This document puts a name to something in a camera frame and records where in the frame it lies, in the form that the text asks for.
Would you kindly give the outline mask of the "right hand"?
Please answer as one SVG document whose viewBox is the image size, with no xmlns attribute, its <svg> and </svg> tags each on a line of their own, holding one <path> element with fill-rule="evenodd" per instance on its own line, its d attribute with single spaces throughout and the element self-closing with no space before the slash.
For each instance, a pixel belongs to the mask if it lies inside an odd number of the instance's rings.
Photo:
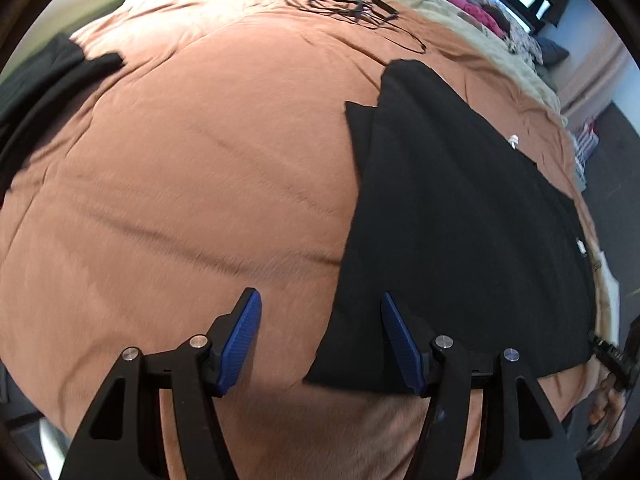
<svg viewBox="0 0 640 480">
<path fill-rule="evenodd" d="M 618 391 L 616 377 L 608 373 L 594 390 L 591 411 L 588 416 L 586 452 L 601 451 L 614 444 L 622 434 L 626 411 L 626 391 Z"/>
</svg>

